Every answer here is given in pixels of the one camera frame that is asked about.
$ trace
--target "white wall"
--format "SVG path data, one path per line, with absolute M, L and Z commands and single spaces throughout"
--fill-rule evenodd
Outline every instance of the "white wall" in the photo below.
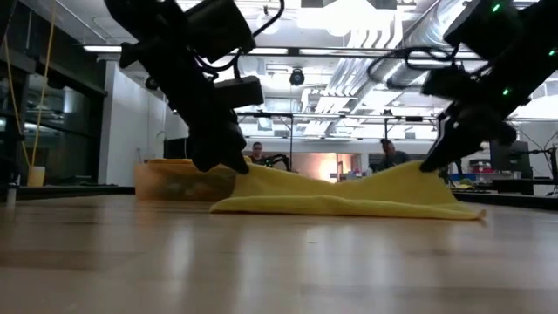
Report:
M 188 136 L 188 126 L 178 114 L 173 114 L 167 107 L 165 117 L 165 135 L 167 140 L 182 139 Z
M 107 63 L 99 183 L 133 186 L 133 167 L 162 158 L 167 104 Z

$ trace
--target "window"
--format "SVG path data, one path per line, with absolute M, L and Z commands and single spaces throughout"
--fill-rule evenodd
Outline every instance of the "window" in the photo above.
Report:
M 25 150 L 31 159 L 37 124 L 25 123 Z M 58 131 L 47 126 L 38 129 L 35 166 L 45 167 L 45 185 L 75 185 L 92 181 L 90 167 L 92 140 L 85 136 Z M 27 165 L 22 160 L 27 177 Z
M 0 117 L 0 132 L 5 132 L 5 131 L 6 131 L 6 118 Z M 0 157 L 5 157 L 6 154 L 7 154 L 6 146 L 3 142 L 2 137 L 0 136 Z
M 41 125 L 88 133 L 91 108 L 89 98 L 70 87 L 57 85 L 49 80 L 41 109 L 39 106 L 44 82 L 43 76 L 30 75 L 26 119 L 37 121 L 41 111 Z
M 17 69 L 13 69 L 12 75 L 14 76 L 14 93 L 16 94 L 16 104 L 20 106 L 22 90 L 24 86 L 21 79 L 18 77 Z M 8 80 L 7 69 L 0 62 L 0 113 L 13 114 L 14 107 L 11 100 L 10 81 Z
M 10 108 L 10 89 L 8 79 L 0 78 L 0 109 L 8 110 Z

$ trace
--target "wall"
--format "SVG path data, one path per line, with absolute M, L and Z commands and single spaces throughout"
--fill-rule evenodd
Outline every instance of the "wall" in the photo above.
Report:
M 136 84 L 115 62 L 106 67 L 99 183 L 133 186 L 133 166 L 162 158 L 167 104 Z
M 266 155 L 272 154 L 289 154 L 289 152 L 267 152 Z M 293 153 L 292 168 L 299 174 L 313 179 L 335 182 L 336 178 L 330 178 L 330 174 L 337 173 L 337 163 L 343 162 L 343 171 L 347 173 L 351 171 L 352 162 L 351 154 L 335 154 L 335 153 Z M 285 166 L 279 162 L 274 165 L 275 169 L 285 170 Z
M 188 126 L 178 115 L 167 108 L 165 117 L 165 135 L 167 140 L 182 139 L 188 136 Z

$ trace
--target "glass wall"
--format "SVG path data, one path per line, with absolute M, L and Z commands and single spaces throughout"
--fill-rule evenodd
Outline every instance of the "glass wall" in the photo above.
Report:
M 35 151 L 34 165 L 45 167 L 45 185 L 80 185 L 97 181 L 99 135 L 94 130 L 98 130 L 95 124 L 100 121 L 92 118 L 98 117 L 91 115 L 93 103 L 83 93 L 55 80 L 47 82 L 39 74 L 29 76 L 25 102 L 25 150 L 30 160 Z M 40 127 L 37 129 L 39 114 Z M 20 163 L 26 176 L 27 162 L 22 159 Z
M 14 138 L 16 115 L 6 69 L 0 68 L 0 155 L 18 161 L 22 169 L 21 183 L 27 182 L 33 151 L 34 165 L 45 167 L 46 186 L 97 182 L 102 99 L 92 99 L 56 79 L 47 82 L 39 74 L 31 74 L 27 80 L 24 75 L 18 75 L 14 79 L 14 92 L 20 118 L 24 120 L 27 161 L 21 143 Z M 41 121 L 37 128 L 39 114 Z
M 46 169 L 45 185 L 76 185 L 92 182 L 93 169 L 89 167 L 93 155 L 90 139 L 40 126 L 37 148 L 34 148 L 36 136 L 37 124 L 26 122 L 25 150 L 31 158 L 35 149 L 35 165 Z

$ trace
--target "cable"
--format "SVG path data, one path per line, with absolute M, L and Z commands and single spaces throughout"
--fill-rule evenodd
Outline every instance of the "cable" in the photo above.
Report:
M 445 67 L 457 67 L 457 60 L 456 60 L 456 56 L 457 53 L 459 51 L 459 47 L 455 47 L 453 49 L 453 51 L 449 52 L 446 50 L 443 50 L 441 48 L 437 48 L 437 47 L 428 47 L 428 46 L 413 46 L 413 47 L 407 47 L 407 48 L 399 48 L 399 49 L 395 49 L 393 51 L 390 51 L 388 53 L 386 53 L 385 55 L 376 58 L 369 66 L 368 69 L 366 70 L 368 77 L 371 81 L 376 82 L 376 83 L 384 83 L 383 79 L 381 78 L 377 78 L 374 76 L 374 74 L 372 73 L 373 70 L 375 70 L 375 68 L 379 65 L 380 62 L 384 61 L 385 59 L 388 58 L 402 58 L 405 61 L 405 66 L 407 66 L 409 69 L 411 70 L 415 70 L 415 71 L 430 71 L 430 70 L 435 70 L 435 69 L 440 69 L 440 68 L 445 68 Z M 431 65 L 414 65 L 410 58 L 412 56 L 413 53 L 415 52 L 423 52 L 424 54 L 428 55 L 429 57 L 431 57 L 431 60 L 433 61 L 438 61 L 438 62 L 451 62 L 452 64 L 449 66 L 431 66 Z M 411 85 L 398 85 L 395 84 L 393 82 L 389 82 L 389 86 L 391 89 L 397 89 L 397 90 L 404 90 L 408 87 L 412 87 Z
M 52 52 L 52 39 L 54 38 L 54 23 L 56 22 L 56 0 L 52 0 L 52 16 L 51 16 L 51 33 L 49 34 L 49 43 L 46 50 L 46 61 L 44 64 L 44 84 L 43 91 L 41 92 L 41 100 L 39 101 L 38 114 L 37 114 L 37 131 L 35 132 L 35 143 L 33 144 L 33 154 L 31 156 L 31 170 L 35 167 L 35 158 L 37 157 L 38 137 L 40 134 L 41 117 L 43 113 L 44 96 L 46 94 L 46 87 L 49 81 L 49 66 L 51 65 L 51 52 Z
M 283 12 L 285 11 L 285 0 L 279 0 L 279 11 L 275 14 L 268 22 L 266 22 L 262 27 L 257 29 L 252 33 L 252 37 L 256 38 L 260 35 L 263 31 L 267 30 L 273 23 L 275 23 L 279 18 L 281 18 Z M 214 66 L 209 65 L 206 63 L 203 58 L 201 58 L 198 54 L 194 55 L 194 58 L 198 63 L 201 65 L 202 70 L 214 74 L 214 72 L 222 72 L 226 71 L 231 68 L 231 66 L 238 67 L 238 58 L 242 55 L 242 51 L 239 49 L 236 51 L 235 56 L 225 65 L 222 66 Z
M 539 145 L 536 141 L 534 141 L 529 135 L 527 135 L 525 132 L 523 132 L 523 130 L 521 130 L 521 128 L 519 128 L 518 126 L 515 126 L 515 129 L 517 131 L 519 131 L 521 134 L 523 134 L 523 136 L 525 136 L 528 140 L 530 140 L 531 142 L 533 142 L 533 144 L 535 146 L 537 146 L 537 148 L 539 148 L 541 151 L 545 151 L 546 149 L 543 149 L 541 147 L 541 145 Z M 552 173 L 552 166 L 550 164 L 550 159 L 548 158 L 546 153 L 543 153 L 545 160 L 547 161 L 547 166 L 548 166 L 548 170 L 550 170 L 550 173 Z
M 547 140 L 547 142 L 544 144 L 544 150 L 547 150 L 548 144 L 550 144 L 550 141 L 554 139 L 554 137 L 556 136 L 557 133 L 558 133 L 558 131 L 555 132 L 554 134 L 552 134 L 552 136 L 550 137 L 550 139 Z
M 275 23 L 285 11 L 285 0 L 279 0 L 279 11 L 275 14 L 268 22 L 266 22 L 262 27 L 257 29 L 252 36 L 255 38 L 260 35 L 263 31 L 267 30 L 273 23 Z
M 235 60 L 235 62 L 233 64 L 233 72 L 235 74 L 235 79 L 240 79 L 241 78 L 241 71 L 238 68 L 238 58 Z
M 5 36 L 3 39 L 4 46 L 6 48 L 6 65 L 8 67 L 8 85 L 10 87 L 10 95 L 11 95 L 11 103 L 14 107 L 14 115 L 16 117 L 16 126 L 17 131 L 19 132 L 20 136 L 24 136 L 24 131 L 21 127 L 21 122 L 19 120 L 19 109 L 17 109 L 17 102 L 16 102 L 16 92 L 14 89 L 14 80 L 13 75 L 11 74 L 11 59 L 10 59 L 10 48 L 8 47 L 8 37 Z M 25 149 L 25 141 L 21 141 L 21 147 L 24 151 L 25 162 L 27 163 L 27 167 L 31 169 L 31 163 L 29 161 L 29 155 L 27 154 L 27 149 Z

